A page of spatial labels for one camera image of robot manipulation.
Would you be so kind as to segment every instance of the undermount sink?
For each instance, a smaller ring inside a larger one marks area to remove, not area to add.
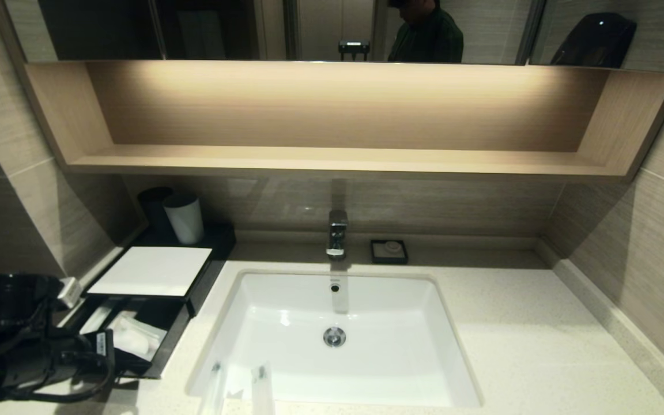
[[[205,413],[218,413],[226,397],[260,396],[480,406],[437,287],[426,278],[245,273],[232,292],[190,388],[204,398]],[[259,369],[263,394],[252,390],[251,371],[257,381]]]

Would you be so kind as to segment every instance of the chrome faucet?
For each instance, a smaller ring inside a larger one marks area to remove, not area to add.
[[[332,261],[345,259],[345,231],[348,228],[348,214],[344,210],[330,211],[330,241],[327,256]]]

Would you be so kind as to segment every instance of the sink drain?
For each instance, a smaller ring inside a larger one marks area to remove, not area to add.
[[[324,339],[325,344],[329,347],[340,347],[345,344],[345,340],[348,338],[345,331],[339,327],[330,327],[325,330],[322,339]]]

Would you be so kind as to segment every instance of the white quartz countertop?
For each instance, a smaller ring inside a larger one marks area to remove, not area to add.
[[[482,407],[277,402],[277,414],[664,414],[659,392],[533,252],[408,248],[409,265],[383,266],[361,265],[367,262],[367,252],[360,247],[351,254],[347,273],[421,275],[437,281]],[[330,264],[321,246],[238,244],[199,315],[187,326],[162,380],[127,381],[103,397],[105,402],[0,402],[0,415],[199,413],[201,397],[190,396],[188,390],[209,351],[208,339],[232,284],[247,270],[323,273],[330,271]],[[64,388],[61,384],[51,390]],[[251,404],[227,399],[223,413],[250,414]]]

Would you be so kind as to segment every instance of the soap dish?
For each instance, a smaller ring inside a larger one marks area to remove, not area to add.
[[[371,258],[373,263],[388,265],[405,265],[409,262],[406,245],[403,241],[374,239],[371,241]]]

